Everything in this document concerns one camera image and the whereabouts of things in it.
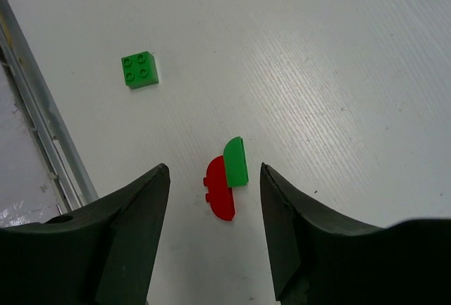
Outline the red curved lego brick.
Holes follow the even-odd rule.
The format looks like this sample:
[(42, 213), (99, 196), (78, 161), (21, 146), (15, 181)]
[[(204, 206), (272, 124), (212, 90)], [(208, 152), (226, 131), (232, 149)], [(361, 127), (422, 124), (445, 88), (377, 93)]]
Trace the red curved lego brick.
[(203, 184), (207, 188), (205, 195), (212, 212), (224, 221), (232, 221), (235, 217), (233, 191), (228, 186), (223, 156), (213, 159), (207, 167)]

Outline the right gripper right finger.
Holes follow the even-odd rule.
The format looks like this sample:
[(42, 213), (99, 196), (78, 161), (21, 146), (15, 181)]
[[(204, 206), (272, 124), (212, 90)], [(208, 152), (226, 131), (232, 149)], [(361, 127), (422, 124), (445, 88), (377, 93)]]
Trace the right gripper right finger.
[(280, 303), (450, 303), (448, 219), (369, 225), (299, 191), (267, 164), (260, 195)]

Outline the green slope lego brick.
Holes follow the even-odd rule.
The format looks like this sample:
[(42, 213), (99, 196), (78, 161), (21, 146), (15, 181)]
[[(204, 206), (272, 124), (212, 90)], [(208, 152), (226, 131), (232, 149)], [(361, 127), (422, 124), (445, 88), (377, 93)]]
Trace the green slope lego brick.
[(229, 187), (242, 187), (249, 182), (244, 141), (232, 138), (223, 150), (226, 179)]

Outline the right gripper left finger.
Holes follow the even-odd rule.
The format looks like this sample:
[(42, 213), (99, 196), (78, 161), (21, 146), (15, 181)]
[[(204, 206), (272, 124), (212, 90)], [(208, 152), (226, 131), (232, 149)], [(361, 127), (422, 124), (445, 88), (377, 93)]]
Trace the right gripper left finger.
[(52, 218), (1, 229), (2, 304), (145, 304), (168, 203), (160, 164)]

